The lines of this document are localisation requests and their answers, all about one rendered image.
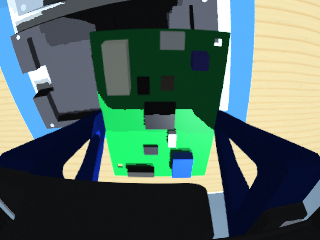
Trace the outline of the green circuit board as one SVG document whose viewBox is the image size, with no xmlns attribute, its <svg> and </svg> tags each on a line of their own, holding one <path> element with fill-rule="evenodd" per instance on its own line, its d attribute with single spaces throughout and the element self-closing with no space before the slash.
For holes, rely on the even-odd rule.
<svg viewBox="0 0 320 240">
<path fill-rule="evenodd" d="M 230 35 L 166 28 L 90 32 L 115 175 L 205 175 Z"/>
</svg>

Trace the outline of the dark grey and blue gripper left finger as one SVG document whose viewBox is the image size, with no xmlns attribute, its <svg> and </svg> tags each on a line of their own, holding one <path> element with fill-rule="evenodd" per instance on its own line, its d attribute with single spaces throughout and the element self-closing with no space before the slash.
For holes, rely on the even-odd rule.
<svg viewBox="0 0 320 240">
<path fill-rule="evenodd" d="M 27 171 L 33 175 L 64 178 L 64 164 L 90 139 L 75 180 L 98 181 L 105 133 L 103 112 L 98 110 L 68 126 L 2 153 L 0 167 Z"/>
</svg>

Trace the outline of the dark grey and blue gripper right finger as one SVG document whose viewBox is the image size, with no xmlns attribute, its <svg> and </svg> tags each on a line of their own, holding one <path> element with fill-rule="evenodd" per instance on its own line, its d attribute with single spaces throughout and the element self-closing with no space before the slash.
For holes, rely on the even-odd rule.
<svg viewBox="0 0 320 240">
<path fill-rule="evenodd" d="M 320 180 L 318 153 L 222 110 L 217 111 L 214 135 L 229 237 L 245 235 L 267 209 L 303 202 Z M 256 164 L 251 188 L 229 138 Z"/>
</svg>

